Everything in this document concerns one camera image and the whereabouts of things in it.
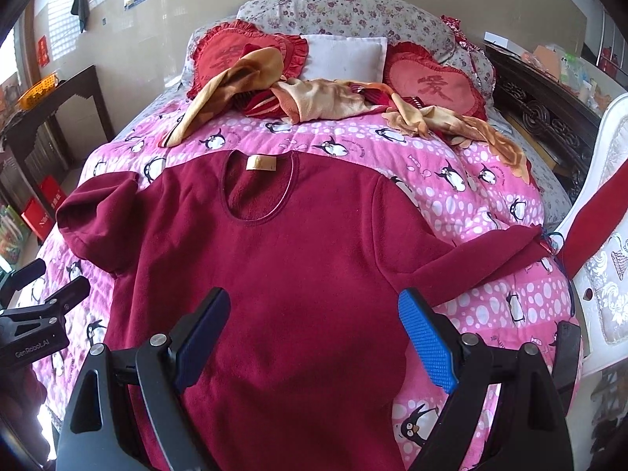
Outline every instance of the red heart-shaped pillow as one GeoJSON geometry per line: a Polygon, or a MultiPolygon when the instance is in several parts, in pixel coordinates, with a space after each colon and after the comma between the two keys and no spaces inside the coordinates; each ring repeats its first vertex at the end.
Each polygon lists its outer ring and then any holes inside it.
{"type": "Polygon", "coordinates": [[[419,97],[426,106],[442,106],[486,120],[484,98],[464,72],[440,65],[429,51],[412,42],[389,46],[384,83],[401,97],[419,97]]]}
{"type": "Polygon", "coordinates": [[[283,75],[296,78],[308,56],[308,41],[298,35],[265,34],[255,25],[236,19],[221,23],[199,40],[192,55],[194,83],[188,92],[193,99],[207,81],[230,68],[243,56],[247,44],[259,47],[276,47],[283,57],[283,75]]]}

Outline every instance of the white pillow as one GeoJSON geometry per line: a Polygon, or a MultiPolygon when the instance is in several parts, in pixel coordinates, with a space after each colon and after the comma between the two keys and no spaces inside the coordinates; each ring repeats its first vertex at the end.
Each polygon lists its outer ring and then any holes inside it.
{"type": "Polygon", "coordinates": [[[354,80],[381,83],[388,42],[385,37],[302,35],[309,53],[300,80],[354,80]]]}

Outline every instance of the maroon sweatshirt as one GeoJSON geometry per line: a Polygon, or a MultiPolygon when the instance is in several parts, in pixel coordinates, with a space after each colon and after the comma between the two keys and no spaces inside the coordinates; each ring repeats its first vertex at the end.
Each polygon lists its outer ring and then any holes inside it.
{"type": "MultiPolygon", "coordinates": [[[[246,171],[240,152],[88,180],[57,213],[73,253],[110,272],[111,349],[168,333],[213,286],[231,316],[183,404],[224,471],[403,471],[391,408],[405,374],[398,293],[433,306],[547,255],[539,227],[454,247],[374,170],[288,152],[246,171]]],[[[133,398],[153,465],[167,469],[133,398]]]]}

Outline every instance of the pink blanket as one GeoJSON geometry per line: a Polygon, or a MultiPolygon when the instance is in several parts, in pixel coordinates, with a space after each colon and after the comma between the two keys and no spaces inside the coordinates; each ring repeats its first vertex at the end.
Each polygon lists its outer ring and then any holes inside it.
{"type": "MultiPolygon", "coordinates": [[[[80,182],[105,172],[131,170],[141,173],[140,188],[145,188],[163,168],[215,150],[239,149],[247,154],[302,150],[378,170],[409,196],[437,237],[454,244],[494,228],[543,223],[542,202],[536,188],[514,177],[484,144],[450,149],[436,137],[429,141],[404,137],[386,128],[380,115],[290,126],[230,111],[208,122],[180,146],[159,149],[158,140],[173,128],[188,104],[172,101],[137,124],[124,141],[95,150],[87,159],[80,182]]],[[[45,259],[48,270],[32,288],[24,289],[20,305],[44,300],[78,274],[86,276],[92,285],[90,297],[67,318],[70,347],[35,364],[39,379],[48,389],[48,406],[62,420],[87,351],[104,338],[113,280],[92,264],[74,257],[56,227],[39,256],[45,259]]],[[[524,342],[533,341],[551,367],[557,322],[570,318],[567,281],[552,260],[544,260],[473,289],[437,311],[446,314],[460,332],[478,333],[489,345],[518,349],[524,342]]],[[[392,406],[391,428],[409,466],[447,396],[432,385],[411,345],[406,358],[406,379],[392,406]]],[[[498,388],[490,387],[464,461],[466,469],[479,461],[497,396],[498,388]]]]}

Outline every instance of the dark wooden frame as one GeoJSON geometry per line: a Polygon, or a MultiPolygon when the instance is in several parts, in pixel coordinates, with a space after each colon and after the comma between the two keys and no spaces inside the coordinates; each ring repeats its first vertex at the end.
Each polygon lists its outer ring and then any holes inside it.
{"type": "MultiPolygon", "coordinates": [[[[46,200],[33,174],[28,169],[26,158],[35,148],[35,139],[40,125],[46,122],[46,119],[57,111],[59,106],[74,95],[83,97],[83,99],[93,98],[105,137],[108,142],[113,140],[113,138],[115,138],[114,128],[111,124],[107,107],[105,106],[105,99],[100,90],[96,67],[93,65],[79,72],[69,80],[59,84],[59,86],[42,99],[35,108],[17,115],[2,129],[4,153],[8,153],[15,158],[20,176],[28,186],[33,197],[39,201],[43,210],[52,221],[55,221],[55,211],[46,200]]],[[[65,144],[64,148],[67,148],[65,139],[63,139],[63,143],[65,144]]],[[[12,205],[15,210],[19,211],[19,208],[15,205],[13,200],[9,198],[6,201],[12,205]]]]}
{"type": "Polygon", "coordinates": [[[498,47],[485,44],[497,71],[495,106],[505,108],[536,139],[559,155],[568,177],[557,174],[571,201],[586,179],[601,118],[567,89],[498,47]]]}

